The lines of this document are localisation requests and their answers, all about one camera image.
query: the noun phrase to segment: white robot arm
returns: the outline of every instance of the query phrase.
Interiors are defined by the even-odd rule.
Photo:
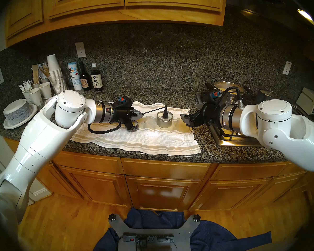
[[[85,122],[125,124],[131,131],[131,121],[143,116],[131,107],[126,96],[115,103],[85,99],[76,91],[63,91],[51,99],[24,129],[17,151],[0,174],[0,195],[16,210],[21,222],[29,201],[29,189],[38,172],[52,160]],[[55,112],[57,124],[50,118]]]
[[[221,104],[219,100],[202,103],[195,114],[181,115],[190,127],[213,123],[224,129],[256,138],[268,149],[282,152],[286,159],[308,171],[314,171],[314,122],[292,114],[292,106],[284,100],[272,99],[257,105]]]

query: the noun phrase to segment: power strip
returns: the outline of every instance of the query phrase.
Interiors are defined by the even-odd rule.
[[[124,242],[135,242],[135,237],[138,237],[139,240],[147,242],[157,242],[157,243],[171,243],[173,242],[173,235],[133,235],[133,234],[123,234]]]

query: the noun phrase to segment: wooden spatula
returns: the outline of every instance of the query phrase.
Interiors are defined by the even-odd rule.
[[[32,65],[32,76],[34,79],[34,84],[38,83],[38,66]]]

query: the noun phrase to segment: striped kitchen towel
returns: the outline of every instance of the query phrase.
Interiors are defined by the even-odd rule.
[[[161,108],[164,105],[155,103],[144,105],[138,101],[133,102],[135,109],[144,113],[150,110]],[[181,120],[180,114],[188,114],[188,109],[167,108],[173,114],[172,126],[161,128],[156,124],[156,115],[159,111],[153,111],[144,115],[138,120],[139,129],[136,132],[129,132],[122,124],[122,127],[114,132],[106,134],[93,134],[88,131],[87,124],[83,124],[73,135],[71,140],[80,143],[93,142],[105,148],[120,148],[126,151],[140,151],[150,155],[192,155],[201,153],[200,147],[194,140],[193,130],[187,127]],[[115,124],[92,124],[93,130],[109,130],[117,127]]]

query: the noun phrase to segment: soy sauce bottle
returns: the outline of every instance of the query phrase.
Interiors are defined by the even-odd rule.
[[[99,92],[102,91],[102,81],[100,71],[96,67],[96,63],[92,64],[91,77],[94,89]]]
[[[89,91],[93,88],[93,82],[90,75],[85,72],[85,67],[83,61],[79,62],[80,66],[80,81],[81,85],[83,86],[84,91]]]

